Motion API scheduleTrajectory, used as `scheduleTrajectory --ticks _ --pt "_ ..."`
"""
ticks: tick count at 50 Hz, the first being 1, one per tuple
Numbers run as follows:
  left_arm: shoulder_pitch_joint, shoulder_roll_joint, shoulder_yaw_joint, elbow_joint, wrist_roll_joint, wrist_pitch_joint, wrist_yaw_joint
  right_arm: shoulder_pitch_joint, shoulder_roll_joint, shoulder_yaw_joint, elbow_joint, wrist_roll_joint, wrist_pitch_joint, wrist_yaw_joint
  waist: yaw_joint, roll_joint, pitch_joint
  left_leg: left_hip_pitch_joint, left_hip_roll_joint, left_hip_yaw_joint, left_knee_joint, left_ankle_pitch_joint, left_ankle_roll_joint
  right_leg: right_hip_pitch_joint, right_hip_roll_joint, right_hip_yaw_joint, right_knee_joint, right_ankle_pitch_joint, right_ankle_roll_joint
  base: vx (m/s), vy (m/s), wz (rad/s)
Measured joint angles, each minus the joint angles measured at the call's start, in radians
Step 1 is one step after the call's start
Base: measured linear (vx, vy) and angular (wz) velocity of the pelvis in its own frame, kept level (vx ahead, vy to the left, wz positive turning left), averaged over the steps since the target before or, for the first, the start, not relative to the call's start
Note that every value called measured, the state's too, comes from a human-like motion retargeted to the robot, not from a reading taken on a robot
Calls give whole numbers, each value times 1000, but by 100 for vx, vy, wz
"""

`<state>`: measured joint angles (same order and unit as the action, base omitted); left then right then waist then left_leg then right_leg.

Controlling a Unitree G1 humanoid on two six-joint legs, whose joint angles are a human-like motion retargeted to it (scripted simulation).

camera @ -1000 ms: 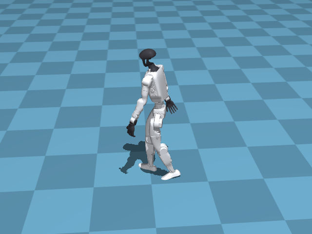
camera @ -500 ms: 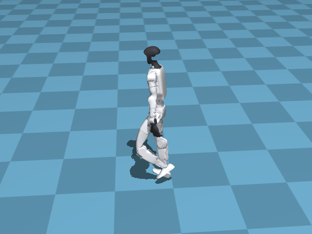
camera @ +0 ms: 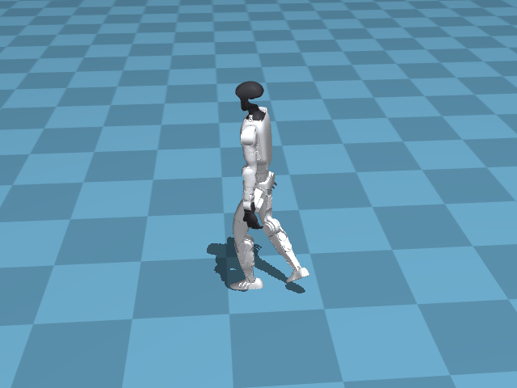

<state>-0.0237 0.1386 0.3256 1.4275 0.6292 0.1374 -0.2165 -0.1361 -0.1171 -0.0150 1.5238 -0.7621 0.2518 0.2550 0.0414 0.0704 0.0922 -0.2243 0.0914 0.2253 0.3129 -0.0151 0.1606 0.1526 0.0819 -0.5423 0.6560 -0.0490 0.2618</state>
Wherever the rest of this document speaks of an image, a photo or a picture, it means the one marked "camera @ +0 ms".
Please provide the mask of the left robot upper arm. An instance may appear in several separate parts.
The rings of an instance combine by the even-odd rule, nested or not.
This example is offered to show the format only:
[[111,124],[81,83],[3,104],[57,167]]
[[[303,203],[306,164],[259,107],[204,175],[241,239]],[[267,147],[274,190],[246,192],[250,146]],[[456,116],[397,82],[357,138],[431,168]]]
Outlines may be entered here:
[[258,141],[258,134],[256,133],[256,128],[254,126],[247,126],[241,133],[241,144],[243,148],[244,159],[247,164],[242,168],[242,176],[243,171],[245,169],[252,169],[254,171],[254,175],[257,173],[257,156],[256,156],[256,144]]

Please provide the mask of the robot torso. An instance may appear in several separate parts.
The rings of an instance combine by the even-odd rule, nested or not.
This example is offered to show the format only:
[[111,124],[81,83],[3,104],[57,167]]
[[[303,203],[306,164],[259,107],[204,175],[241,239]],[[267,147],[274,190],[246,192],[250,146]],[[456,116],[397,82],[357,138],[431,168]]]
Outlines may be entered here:
[[[267,111],[261,108],[259,110],[266,113],[263,121],[253,120],[253,115],[249,115],[248,112],[242,122],[240,137],[245,127],[254,126],[256,128],[256,133],[258,134],[256,144],[257,173],[255,176],[256,186],[254,190],[257,188],[263,191],[263,199],[265,199],[271,192],[273,180],[272,173],[268,170],[272,160],[271,120]],[[251,120],[246,119],[248,115]]]

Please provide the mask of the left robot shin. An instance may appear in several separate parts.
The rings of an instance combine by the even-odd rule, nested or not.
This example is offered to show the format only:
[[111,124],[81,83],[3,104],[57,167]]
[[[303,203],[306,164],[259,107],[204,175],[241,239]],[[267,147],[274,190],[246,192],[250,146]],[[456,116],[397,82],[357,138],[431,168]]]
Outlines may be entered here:
[[252,248],[251,242],[242,241],[242,243],[240,243],[237,248],[237,245],[234,241],[234,246],[237,252],[238,261],[247,279],[247,283],[254,283],[254,249]]

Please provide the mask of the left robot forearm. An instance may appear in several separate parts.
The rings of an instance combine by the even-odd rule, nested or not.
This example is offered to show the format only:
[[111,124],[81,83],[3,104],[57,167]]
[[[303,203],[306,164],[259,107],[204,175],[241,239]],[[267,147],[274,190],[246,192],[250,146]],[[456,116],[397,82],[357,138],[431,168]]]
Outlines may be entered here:
[[252,169],[245,169],[243,171],[243,208],[251,211],[251,203],[254,202],[254,187],[256,186],[256,179]]

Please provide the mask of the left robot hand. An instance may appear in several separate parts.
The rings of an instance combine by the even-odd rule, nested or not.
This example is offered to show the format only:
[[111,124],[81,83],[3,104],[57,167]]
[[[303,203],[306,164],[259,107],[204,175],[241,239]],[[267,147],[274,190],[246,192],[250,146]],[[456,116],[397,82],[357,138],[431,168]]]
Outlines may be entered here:
[[250,207],[251,207],[251,211],[244,209],[245,213],[244,213],[243,221],[246,221],[247,226],[251,227],[252,229],[262,229],[263,226],[259,225],[258,218],[254,214],[254,211],[255,211],[254,202],[251,203]]

